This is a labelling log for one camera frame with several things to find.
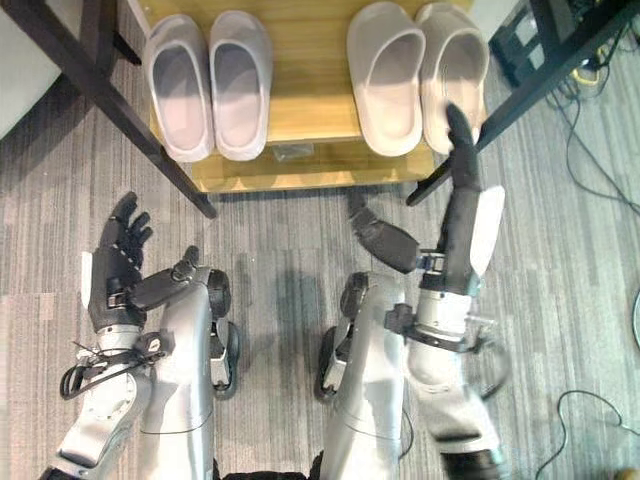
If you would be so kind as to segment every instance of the silver robot leg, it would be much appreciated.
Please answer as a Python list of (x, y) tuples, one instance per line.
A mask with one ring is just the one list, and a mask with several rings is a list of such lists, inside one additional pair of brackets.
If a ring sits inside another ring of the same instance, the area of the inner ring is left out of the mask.
[(165, 306), (160, 325), (167, 357), (153, 371), (142, 418), (138, 478), (210, 479), (213, 473), (213, 386), (209, 363), (212, 314), (209, 269)]
[[(356, 275), (365, 283), (359, 308), (351, 325), (345, 315), (335, 330), (334, 351), (325, 370), (337, 394), (325, 434), (322, 480), (382, 480), (397, 475), (404, 347), (401, 336), (385, 330), (384, 321), (386, 312), (404, 301), (404, 291), (391, 277)], [(356, 275), (350, 277), (345, 293)], [(346, 339), (351, 345), (340, 379), (336, 351)]]

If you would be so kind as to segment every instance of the black metal leg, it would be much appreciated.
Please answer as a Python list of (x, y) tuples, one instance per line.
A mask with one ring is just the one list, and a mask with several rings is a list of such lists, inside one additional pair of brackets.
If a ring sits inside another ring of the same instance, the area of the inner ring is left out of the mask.
[(113, 32), (117, 18), (117, 2), (92, 0), (82, 5), (80, 43), (98, 69), (105, 74), (111, 72)]
[[(605, 0), (594, 8), (576, 31), (551, 52), (542, 66), (484, 122), (478, 151), (495, 140), (638, 12), (640, 0)], [(449, 161), (446, 160), (429, 178), (418, 182), (416, 189), (407, 197), (407, 205), (420, 203), (450, 174)]]
[(109, 117), (178, 190), (205, 216), (215, 217), (216, 211), (207, 195), (201, 193), (189, 176), (167, 155), (149, 127), (140, 120), (43, 0), (0, 0), (0, 4), (69, 80)]
[(142, 65), (142, 60), (118, 31), (113, 32), (113, 46), (132, 65)]

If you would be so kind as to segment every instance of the table leg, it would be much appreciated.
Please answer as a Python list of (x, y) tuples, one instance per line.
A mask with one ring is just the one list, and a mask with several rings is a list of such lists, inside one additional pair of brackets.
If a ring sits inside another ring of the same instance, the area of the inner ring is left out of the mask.
[(171, 159), (149, 127), (99, 70), (44, 0), (0, 0), (14, 22), (60, 67), (69, 80), (151, 160), (208, 218), (216, 211), (206, 194)]
[[(638, 12), (640, 0), (605, 0), (594, 8), (576, 31), (551, 52), (542, 66), (484, 122), (478, 140), (478, 151), (495, 140)], [(407, 197), (407, 205), (420, 203), (450, 175), (447, 159), (429, 178), (418, 182), (416, 189)]]

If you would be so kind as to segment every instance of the robot finger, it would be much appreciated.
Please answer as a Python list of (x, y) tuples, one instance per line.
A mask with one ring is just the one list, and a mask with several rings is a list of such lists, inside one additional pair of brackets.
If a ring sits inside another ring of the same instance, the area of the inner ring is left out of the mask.
[(133, 192), (127, 193), (124, 197), (120, 199), (118, 204), (114, 207), (113, 211), (111, 212), (110, 219), (116, 219), (122, 222), (124, 225), (128, 225), (129, 218), (131, 217), (135, 209), (138, 207), (137, 202), (138, 202), (138, 196), (135, 193)]

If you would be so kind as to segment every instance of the wooden shelf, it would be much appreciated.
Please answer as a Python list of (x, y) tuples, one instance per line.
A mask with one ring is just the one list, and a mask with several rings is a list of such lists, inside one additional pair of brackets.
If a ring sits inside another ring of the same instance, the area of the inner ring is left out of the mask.
[(313, 156), (278, 162), (267, 147), (256, 160), (233, 162), (219, 154), (192, 167), (203, 192), (251, 192), (416, 181), (433, 171), (431, 150), (420, 144), (402, 157), (381, 157), (362, 142), (319, 143)]
[[(347, 64), (347, 29), (370, 0), (140, 0), (151, 27), (191, 16), (208, 41), (215, 18), (245, 10), (264, 23), (274, 49), (268, 141), (316, 143), (361, 138)], [(414, 16), (424, 0), (400, 0)], [(471, 0), (454, 3), (468, 8)]]
[[(191, 16), (209, 37), (225, 10), (244, 10), (267, 28), (274, 48), (268, 145), (313, 143), (315, 154), (277, 162), (271, 149), (255, 161), (232, 162), (214, 154), (193, 165), (205, 192), (246, 192), (416, 181), (433, 172), (421, 143), (408, 155), (388, 158), (362, 141), (347, 64), (351, 18), (370, 0), (141, 0), (151, 27), (168, 15)], [(414, 16), (424, 0), (398, 2)], [(469, 8), (472, 0), (455, 0)], [(151, 128), (158, 134), (153, 113)]]

